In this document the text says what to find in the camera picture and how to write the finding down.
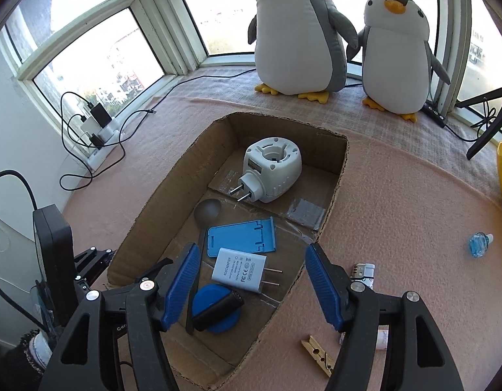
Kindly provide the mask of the open cardboard box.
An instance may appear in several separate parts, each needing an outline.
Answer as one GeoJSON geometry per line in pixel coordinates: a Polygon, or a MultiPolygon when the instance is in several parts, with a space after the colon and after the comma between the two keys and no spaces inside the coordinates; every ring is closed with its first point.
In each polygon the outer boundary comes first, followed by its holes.
{"type": "Polygon", "coordinates": [[[279,275],[260,293],[245,293],[240,320],[229,331],[188,334],[180,320],[162,336],[179,385],[226,390],[271,329],[277,308],[304,266],[305,250],[322,233],[333,210],[349,150],[348,139],[297,120],[235,112],[208,126],[182,154],[148,199],[108,269],[114,286],[132,282],[158,260],[176,258],[199,237],[194,208],[219,200],[217,223],[273,220],[277,249],[268,264],[279,275]],[[230,195],[242,173],[246,149],[262,138],[288,138],[301,152],[299,179],[271,203],[241,202],[230,195]]]}

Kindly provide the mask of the pink blanket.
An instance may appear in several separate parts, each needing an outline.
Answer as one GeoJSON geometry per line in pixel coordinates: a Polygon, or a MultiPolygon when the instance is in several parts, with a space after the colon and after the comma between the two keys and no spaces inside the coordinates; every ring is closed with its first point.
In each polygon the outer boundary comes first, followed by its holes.
{"type": "Polygon", "coordinates": [[[322,247],[345,268],[374,263],[378,292],[417,291],[465,389],[484,389],[502,365],[502,197],[494,152],[467,161],[465,144],[429,119],[411,123],[364,107],[360,87],[320,104],[256,93],[257,81],[248,68],[202,69],[164,94],[127,142],[127,157],[67,202],[75,246],[120,246],[177,159],[219,117],[254,111],[341,132],[349,140],[347,164],[322,247]],[[479,259],[468,248],[477,232],[494,236],[479,259]]]}

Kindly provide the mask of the small white adapter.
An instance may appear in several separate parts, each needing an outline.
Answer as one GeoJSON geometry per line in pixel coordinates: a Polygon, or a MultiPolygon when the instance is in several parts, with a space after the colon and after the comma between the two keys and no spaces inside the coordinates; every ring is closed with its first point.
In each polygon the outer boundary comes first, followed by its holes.
{"type": "Polygon", "coordinates": [[[353,282],[362,282],[369,289],[373,289],[375,281],[375,264],[357,263],[353,267],[351,280],[353,282]]]}

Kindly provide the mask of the wooden clothespin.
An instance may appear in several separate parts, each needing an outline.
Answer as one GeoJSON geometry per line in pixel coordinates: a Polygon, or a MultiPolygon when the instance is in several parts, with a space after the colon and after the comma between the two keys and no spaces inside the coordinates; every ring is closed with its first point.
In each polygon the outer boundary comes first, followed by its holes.
{"type": "Polygon", "coordinates": [[[330,377],[334,370],[334,358],[320,345],[320,343],[309,335],[307,339],[300,341],[303,348],[308,352],[311,358],[316,362],[320,369],[330,377]]]}

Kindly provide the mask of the white plug-in device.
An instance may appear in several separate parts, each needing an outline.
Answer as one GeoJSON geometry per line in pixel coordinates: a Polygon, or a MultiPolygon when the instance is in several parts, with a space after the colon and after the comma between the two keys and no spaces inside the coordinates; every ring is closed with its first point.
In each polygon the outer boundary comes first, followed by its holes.
{"type": "Polygon", "coordinates": [[[245,151],[242,175],[230,195],[243,191],[238,199],[270,203],[285,194],[299,179],[302,157],[299,146],[288,138],[268,137],[245,151]]]}

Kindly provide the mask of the grey spoon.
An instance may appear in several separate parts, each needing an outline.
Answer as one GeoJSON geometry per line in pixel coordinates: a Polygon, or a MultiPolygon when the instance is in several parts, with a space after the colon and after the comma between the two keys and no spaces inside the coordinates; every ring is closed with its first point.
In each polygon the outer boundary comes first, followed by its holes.
{"type": "MultiPolygon", "coordinates": [[[[222,204],[219,199],[204,199],[203,201],[200,201],[198,205],[194,208],[194,221],[199,229],[199,237],[197,245],[201,253],[203,253],[206,233],[219,217],[221,207],[222,204]]],[[[194,279],[192,288],[190,289],[188,295],[188,308],[187,308],[187,318],[185,325],[185,329],[188,335],[192,335],[194,332],[192,311],[193,311],[194,296],[198,290],[200,272],[201,270],[198,269],[197,275],[194,279]]]]}

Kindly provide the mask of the large plush penguin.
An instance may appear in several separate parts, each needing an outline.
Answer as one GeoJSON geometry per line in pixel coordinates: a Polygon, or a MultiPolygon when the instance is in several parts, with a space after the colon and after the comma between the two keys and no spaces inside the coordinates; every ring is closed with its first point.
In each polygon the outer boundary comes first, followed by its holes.
{"type": "Polygon", "coordinates": [[[345,87],[346,51],[359,44],[333,0],[256,0],[247,42],[256,45],[256,92],[320,104],[345,87]]]}

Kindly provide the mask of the blue round tape measure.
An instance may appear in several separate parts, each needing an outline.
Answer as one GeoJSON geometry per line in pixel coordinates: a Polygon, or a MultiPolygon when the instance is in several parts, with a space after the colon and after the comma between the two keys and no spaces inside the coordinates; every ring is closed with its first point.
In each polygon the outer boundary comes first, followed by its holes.
{"type": "Polygon", "coordinates": [[[202,287],[194,296],[192,311],[193,316],[207,306],[211,305],[218,297],[223,297],[231,291],[235,291],[237,293],[236,290],[232,290],[219,284],[209,284],[202,287]]]}

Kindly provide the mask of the blue phone stand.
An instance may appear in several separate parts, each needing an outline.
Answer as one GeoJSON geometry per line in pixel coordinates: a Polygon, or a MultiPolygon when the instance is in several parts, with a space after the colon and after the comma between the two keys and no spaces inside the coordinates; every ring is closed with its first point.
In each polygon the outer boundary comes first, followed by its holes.
{"type": "Polygon", "coordinates": [[[277,250],[273,217],[209,228],[207,255],[216,258],[222,248],[243,253],[273,253],[277,250]]]}

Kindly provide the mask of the white power strip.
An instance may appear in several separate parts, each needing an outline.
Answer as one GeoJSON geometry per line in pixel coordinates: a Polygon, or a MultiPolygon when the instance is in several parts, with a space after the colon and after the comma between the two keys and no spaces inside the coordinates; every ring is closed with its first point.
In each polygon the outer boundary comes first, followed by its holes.
{"type": "Polygon", "coordinates": [[[94,117],[88,117],[81,124],[81,130],[89,138],[99,138],[99,142],[103,144],[101,148],[93,147],[94,151],[88,159],[88,166],[92,171],[97,171],[112,149],[118,145],[120,123],[113,118],[106,128],[101,128],[94,117]]]}

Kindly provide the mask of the small plush penguin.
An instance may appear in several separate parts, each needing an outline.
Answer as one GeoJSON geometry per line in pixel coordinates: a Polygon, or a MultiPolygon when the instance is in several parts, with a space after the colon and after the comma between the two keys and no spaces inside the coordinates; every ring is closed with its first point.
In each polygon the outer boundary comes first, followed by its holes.
{"type": "Polygon", "coordinates": [[[347,48],[352,59],[362,54],[362,104],[415,123],[436,75],[451,77],[429,46],[429,23],[413,0],[368,0],[358,45],[347,48]]]}

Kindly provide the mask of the small blue bottle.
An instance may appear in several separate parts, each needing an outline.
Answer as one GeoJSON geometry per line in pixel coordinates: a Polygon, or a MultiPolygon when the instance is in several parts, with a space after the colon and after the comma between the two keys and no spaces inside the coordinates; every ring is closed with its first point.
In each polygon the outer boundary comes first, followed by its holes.
{"type": "Polygon", "coordinates": [[[493,241],[494,236],[492,234],[486,234],[484,232],[473,234],[468,241],[468,248],[471,255],[476,259],[483,257],[493,241]]]}

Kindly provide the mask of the white usb charger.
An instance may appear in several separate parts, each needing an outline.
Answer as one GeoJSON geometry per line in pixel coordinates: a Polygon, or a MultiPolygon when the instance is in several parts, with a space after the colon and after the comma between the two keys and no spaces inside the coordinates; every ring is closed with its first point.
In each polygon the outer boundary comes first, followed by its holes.
{"type": "Polygon", "coordinates": [[[268,268],[266,256],[221,248],[216,257],[211,280],[258,294],[263,285],[280,286],[277,282],[264,280],[265,273],[282,274],[283,271],[268,268]]]}

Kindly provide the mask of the black power adapter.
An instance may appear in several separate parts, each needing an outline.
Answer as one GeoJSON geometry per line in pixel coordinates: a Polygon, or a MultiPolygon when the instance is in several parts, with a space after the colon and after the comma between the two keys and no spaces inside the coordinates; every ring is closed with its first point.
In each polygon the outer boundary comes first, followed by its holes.
{"type": "Polygon", "coordinates": [[[101,128],[106,128],[106,126],[112,122],[112,116],[100,102],[90,109],[90,114],[94,117],[96,123],[98,123],[101,128]]]}

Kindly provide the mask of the black cylinder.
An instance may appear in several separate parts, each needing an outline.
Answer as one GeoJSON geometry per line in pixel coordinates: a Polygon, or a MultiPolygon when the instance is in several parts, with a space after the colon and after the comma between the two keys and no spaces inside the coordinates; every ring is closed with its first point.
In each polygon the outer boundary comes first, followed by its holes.
{"type": "Polygon", "coordinates": [[[199,332],[209,331],[213,334],[226,332],[240,319],[243,305],[243,298],[235,291],[218,297],[211,305],[194,314],[194,328],[199,332]]]}

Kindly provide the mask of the black tripod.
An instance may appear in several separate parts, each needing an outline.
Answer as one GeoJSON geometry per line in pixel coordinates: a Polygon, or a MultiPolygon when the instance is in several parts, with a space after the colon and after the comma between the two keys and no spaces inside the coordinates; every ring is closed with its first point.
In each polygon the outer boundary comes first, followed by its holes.
{"type": "Polygon", "coordinates": [[[474,125],[476,128],[483,128],[484,132],[479,136],[472,146],[467,150],[467,159],[471,160],[488,144],[495,135],[502,129],[502,107],[499,110],[492,110],[489,103],[502,98],[502,87],[495,90],[479,94],[463,101],[457,101],[455,108],[469,109],[474,112],[473,105],[481,104],[488,109],[487,114],[482,114],[482,119],[474,125]]]}

